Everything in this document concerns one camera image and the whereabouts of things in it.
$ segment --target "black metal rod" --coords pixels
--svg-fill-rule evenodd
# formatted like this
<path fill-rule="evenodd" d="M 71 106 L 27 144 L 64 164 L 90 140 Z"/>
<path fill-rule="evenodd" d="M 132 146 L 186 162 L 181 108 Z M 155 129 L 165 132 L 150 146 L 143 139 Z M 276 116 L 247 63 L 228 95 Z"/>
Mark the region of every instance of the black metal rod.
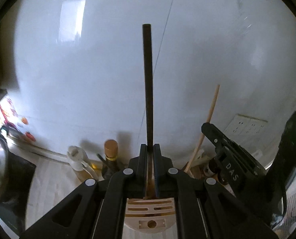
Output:
<path fill-rule="evenodd" d="M 154 194 L 152 191 L 152 148 L 153 148 L 153 84 L 152 84 L 152 44 L 151 25 L 143 25 L 144 45 L 144 74 L 146 94 L 146 124 L 147 124 L 147 196 Z"/>
<path fill-rule="evenodd" d="M 152 45 L 151 25 L 143 25 L 144 45 L 144 73 L 146 92 L 146 122 L 147 122 L 147 146 L 148 152 L 152 152 L 153 146 L 153 94 L 152 94 Z"/>

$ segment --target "white wall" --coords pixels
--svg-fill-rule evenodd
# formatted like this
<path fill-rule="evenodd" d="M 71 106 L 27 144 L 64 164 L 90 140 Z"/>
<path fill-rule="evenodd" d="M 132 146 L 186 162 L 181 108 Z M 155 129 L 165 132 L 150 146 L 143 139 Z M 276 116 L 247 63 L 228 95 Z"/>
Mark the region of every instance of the white wall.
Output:
<path fill-rule="evenodd" d="M 163 154 L 178 166 L 188 160 L 217 83 L 212 123 L 267 120 L 262 135 L 241 143 L 265 153 L 296 109 L 296 19 L 281 0 L 18 1 L 1 25 L 5 85 L 36 145 L 63 154 L 81 145 L 94 158 L 113 138 L 122 159 L 138 155 L 144 23 L 152 24 L 154 142 Z"/>

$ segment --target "brown bottle cap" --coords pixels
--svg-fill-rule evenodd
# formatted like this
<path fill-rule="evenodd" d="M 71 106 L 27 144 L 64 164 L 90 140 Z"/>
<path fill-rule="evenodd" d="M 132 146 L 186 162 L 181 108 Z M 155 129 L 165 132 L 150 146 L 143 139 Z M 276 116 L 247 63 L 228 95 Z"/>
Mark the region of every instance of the brown bottle cap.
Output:
<path fill-rule="evenodd" d="M 105 155 L 109 158 L 114 158 L 118 154 L 118 144 L 115 140 L 107 140 L 104 144 Z"/>

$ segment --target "bottle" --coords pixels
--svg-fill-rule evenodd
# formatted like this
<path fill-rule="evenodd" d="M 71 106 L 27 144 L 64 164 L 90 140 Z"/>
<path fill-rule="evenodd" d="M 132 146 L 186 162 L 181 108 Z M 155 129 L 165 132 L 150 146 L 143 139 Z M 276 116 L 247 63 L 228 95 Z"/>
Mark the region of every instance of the bottle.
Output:
<path fill-rule="evenodd" d="M 115 140 L 109 139 L 104 143 L 106 161 L 101 170 L 101 175 L 105 180 L 109 180 L 114 173 L 122 169 L 118 160 L 118 144 Z"/>
<path fill-rule="evenodd" d="M 203 172 L 204 175 L 207 177 L 212 177 L 215 174 L 217 174 L 220 171 L 220 168 L 218 167 L 216 161 L 214 160 L 214 157 L 204 165 Z"/>
<path fill-rule="evenodd" d="M 67 151 L 67 160 L 81 182 L 87 179 L 98 180 L 98 176 L 83 148 L 70 146 Z"/>

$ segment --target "wooden floor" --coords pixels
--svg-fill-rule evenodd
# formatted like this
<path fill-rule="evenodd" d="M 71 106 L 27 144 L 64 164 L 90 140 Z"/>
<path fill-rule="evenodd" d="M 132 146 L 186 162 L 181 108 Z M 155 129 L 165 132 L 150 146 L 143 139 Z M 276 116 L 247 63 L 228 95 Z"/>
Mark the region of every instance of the wooden floor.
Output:
<path fill-rule="evenodd" d="M 36 165 L 31 184 L 26 209 L 26 229 L 33 225 L 52 207 L 72 192 L 80 181 L 70 165 L 45 158 L 15 145 L 9 145 L 10 151 Z M 123 229 L 123 239 L 177 239 L 177 227 L 161 233 L 145 234 L 126 226 Z"/>

